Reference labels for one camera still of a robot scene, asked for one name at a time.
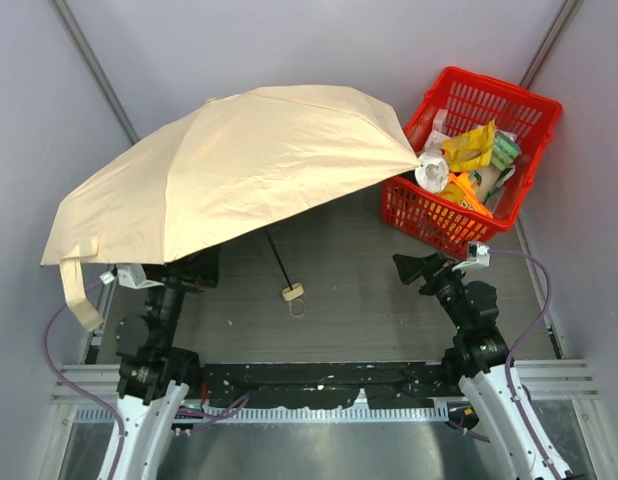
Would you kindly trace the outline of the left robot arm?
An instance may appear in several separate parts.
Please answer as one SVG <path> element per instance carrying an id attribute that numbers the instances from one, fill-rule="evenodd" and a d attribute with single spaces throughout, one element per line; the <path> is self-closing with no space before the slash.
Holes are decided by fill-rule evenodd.
<path id="1" fill-rule="evenodd" d="M 115 328 L 120 358 L 115 420 L 98 477 L 154 479 L 176 411 L 200 379 L 199 355 L 173 345 L 187 294 L 215 288 L 220 248 L 164 264 L 118 264 L 122 287 L 145 290 L 145 311 Z"/>

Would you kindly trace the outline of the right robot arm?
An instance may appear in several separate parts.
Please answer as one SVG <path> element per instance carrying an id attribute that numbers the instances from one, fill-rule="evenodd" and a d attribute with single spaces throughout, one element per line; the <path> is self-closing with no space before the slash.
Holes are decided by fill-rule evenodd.
<path id="1" fill-rule="evenodd" d="M 514 351 L 496 325 L 496 289 L 481 281 L 463 282 L 466 272 L 486 268 L 500 252 L 472 242 L 462 261 L 441 253 L 392 256 L 400 281 L 424 281 L 423 296 L 436 298 L 456 328 L 441 366 L 477 413 L 506 479 L 569 479 L 573 472 L 539 421 L 520 375 Z"/>

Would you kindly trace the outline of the beige folding umbrella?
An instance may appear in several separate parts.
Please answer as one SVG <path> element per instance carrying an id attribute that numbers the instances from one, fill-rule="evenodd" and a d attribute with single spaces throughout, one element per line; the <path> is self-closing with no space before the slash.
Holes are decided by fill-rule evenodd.
<path id="1" fill-rule="evenodd" d="M 211 99 L 140 140 L 59 204 L 42 264 L 86 330 L 82 267 L 167 264 L 419 165 L 394 109 L 346 86 Z"/>

